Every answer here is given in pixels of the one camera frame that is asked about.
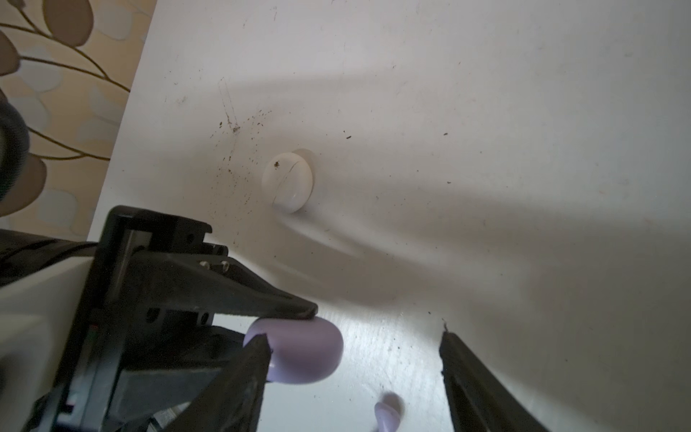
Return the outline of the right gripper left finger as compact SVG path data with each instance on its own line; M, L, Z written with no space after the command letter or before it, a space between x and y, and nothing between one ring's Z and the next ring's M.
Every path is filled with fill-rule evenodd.
M253 337L165 430L256 431L271 355L267 336Z

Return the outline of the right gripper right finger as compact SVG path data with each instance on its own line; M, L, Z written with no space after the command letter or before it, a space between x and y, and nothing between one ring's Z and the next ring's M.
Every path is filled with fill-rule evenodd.
M444 331L439 355L454 430L547 432L455 333Z

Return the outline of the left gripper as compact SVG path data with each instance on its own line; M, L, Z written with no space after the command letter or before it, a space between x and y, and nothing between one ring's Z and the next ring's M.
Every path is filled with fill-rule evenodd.
M242 347L216 314L309 320L286 293L208 243L212 227L118 206L109 213L39 431L147 431L194 400Z

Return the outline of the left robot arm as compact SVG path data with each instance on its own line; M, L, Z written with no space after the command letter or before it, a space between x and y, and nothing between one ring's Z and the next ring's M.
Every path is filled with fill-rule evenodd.
M184 405L176 431L257 428L272 349L212 324L218 314L314 318L211 227L118 206L101 239L1 232L1 428L144 431Z

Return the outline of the white round charging case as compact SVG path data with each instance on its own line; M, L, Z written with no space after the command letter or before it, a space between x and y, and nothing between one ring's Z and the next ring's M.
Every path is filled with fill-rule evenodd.
M314 176L308 161L294 152L272 158L262 175L261 189L265 200L280 213L298 212L309 201Z

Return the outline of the purple round charging case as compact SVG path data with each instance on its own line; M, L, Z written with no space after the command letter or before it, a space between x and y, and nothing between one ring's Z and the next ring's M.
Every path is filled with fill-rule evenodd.
M328 320L259 319L244 336L246 345L265 335L271 348L267 379L272 383L318 383L339 367L344 340L339 328Z

